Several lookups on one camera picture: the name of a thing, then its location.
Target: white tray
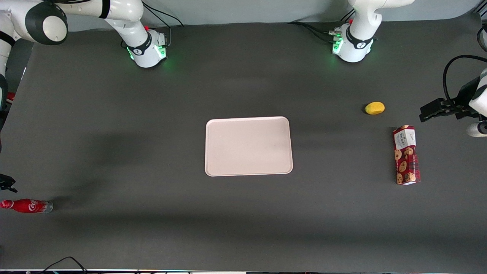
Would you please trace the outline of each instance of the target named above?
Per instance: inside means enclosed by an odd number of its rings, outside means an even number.
[[[292,170],[286,117],[213,119],[206,124],[207,175],[287,174]]]

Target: dark gray mat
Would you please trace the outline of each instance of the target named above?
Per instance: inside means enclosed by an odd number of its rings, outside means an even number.
[[[479,27],[384,23],[357,64],[285,24],[175,28],[152,69],[115,32],[36,45],[2,132],[1,172],[19,193],[1,198],[56,211],[0,211],[0,267],[71,255],[87,268],[485,273],[487,140],[467,136],[473,119],[418,118],[443,96],[448,60],[485,54]],[[458,61],[451,92],[484,67]],[[375,100],[385,113],[364,114]],[[289,119],[292,173],[208,177],[206,122],[258,116]],[[416,126],[412,186],[394,182],[403,124]]]

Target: gray wall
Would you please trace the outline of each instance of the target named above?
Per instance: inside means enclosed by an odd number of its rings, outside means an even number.
[[[351,7],[346,0],[145,0],[156,9],[172,13],[188,25],[247,22],[338,21]],[[450,19],[465,14],[482,0],[416,0],[396,9],[383,9],[385,21]],[[149,12],[143,23],[161,26]],[[68,16],[70,31],[110,28],[102,19]],[[177,24],[167,18],[169,24]]]

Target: lemon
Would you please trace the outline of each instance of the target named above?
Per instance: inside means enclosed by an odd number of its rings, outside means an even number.
[[[386,107],[381,102],[372,102],[365,107],[365,112],[370,115],[383,113]]]

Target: red bottle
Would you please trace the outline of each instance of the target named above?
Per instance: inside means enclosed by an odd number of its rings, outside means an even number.
[[[53,210],[53,203],[50,201],[39,201],[22,199],[17,201],[4,200],[0,203],[1,208],[11,208],[22,213],[49,213]]]

